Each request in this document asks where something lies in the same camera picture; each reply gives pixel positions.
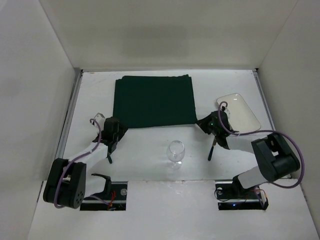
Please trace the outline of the white rectangular plate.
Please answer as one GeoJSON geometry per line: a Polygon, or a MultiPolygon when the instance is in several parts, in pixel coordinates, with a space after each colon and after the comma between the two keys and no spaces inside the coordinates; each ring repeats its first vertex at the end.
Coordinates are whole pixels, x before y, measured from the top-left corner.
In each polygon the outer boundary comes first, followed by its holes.
{"type": "Polygon", "coordinates": [[[260,122],[239,93],[219,97],[216,102],[218,105],[221,102],[227,102],[227,109],[230,112],[228,121],[234,131],[247,133],[261,129],[260,122]]]}

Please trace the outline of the dark green cloth placemat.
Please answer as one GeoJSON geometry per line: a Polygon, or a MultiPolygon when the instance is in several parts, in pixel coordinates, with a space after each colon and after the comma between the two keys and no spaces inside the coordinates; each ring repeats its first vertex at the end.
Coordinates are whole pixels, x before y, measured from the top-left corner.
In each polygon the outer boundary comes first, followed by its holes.
{"type": "Polygon", "coordinates": [[[125,75],[115,81],[113,116],[129,129],[195,124],[192,78],[125,75]]]}

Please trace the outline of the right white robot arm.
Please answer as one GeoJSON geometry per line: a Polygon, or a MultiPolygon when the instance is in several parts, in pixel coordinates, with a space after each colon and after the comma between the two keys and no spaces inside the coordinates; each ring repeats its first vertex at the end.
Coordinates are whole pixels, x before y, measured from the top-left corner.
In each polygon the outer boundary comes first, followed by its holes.
{"type": "Polygon", "coordinates": [[[300,170],[300,177],[289,189],[297,187],[305,172],[304,158],[300,150],[293,152],[288,142],[292,139],[279,131],[257,130],[241,133],[233,130],[228,115],[223,110],[211,112],[197,120],[200,129],[214,136],[213,143],[226,150],[239,150],[254,155],[257,166],[233,177],[231,192],[241,196],[264,183],[276,181],[300,170]]]}

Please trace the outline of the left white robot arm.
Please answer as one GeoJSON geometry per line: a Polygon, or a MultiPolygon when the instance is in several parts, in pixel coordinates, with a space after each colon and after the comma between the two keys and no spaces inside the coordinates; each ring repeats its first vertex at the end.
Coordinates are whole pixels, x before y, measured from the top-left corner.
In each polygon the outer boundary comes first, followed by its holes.
{"type": "Polygon", "coordinates": [[[90,123],[97,128],[97,136],[90,145],[70,158],[56,158],[51,165],[42,198],[57,209],[78,209],[87,198],[111,208],[116,199],[111,177],[90,170],[103,160],[113,162],[111,154],[128,127],[116,117],[92,118],[90,123]]]}

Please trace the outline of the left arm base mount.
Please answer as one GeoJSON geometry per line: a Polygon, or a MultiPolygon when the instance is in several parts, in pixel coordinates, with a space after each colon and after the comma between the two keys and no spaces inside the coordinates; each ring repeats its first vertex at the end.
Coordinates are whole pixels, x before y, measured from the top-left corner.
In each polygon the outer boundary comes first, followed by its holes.
{"type": "Polygon", "coordinates": [[[127,207],[128,182],[112,182],[110,193],[95,193],[80,205],[80,211],[125,211],[127,207]]]}

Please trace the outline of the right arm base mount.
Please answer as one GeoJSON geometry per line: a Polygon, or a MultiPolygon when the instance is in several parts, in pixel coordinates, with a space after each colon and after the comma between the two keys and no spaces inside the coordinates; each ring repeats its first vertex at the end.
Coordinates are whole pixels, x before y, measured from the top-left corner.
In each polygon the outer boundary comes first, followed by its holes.
{"type": "Polygon", "coordinates": [[[214,196],[219,211],[262,210],[269,207],[266,192],[259,186],[254,186],[238,192],[231,180],[215,182],[214,196]]]}

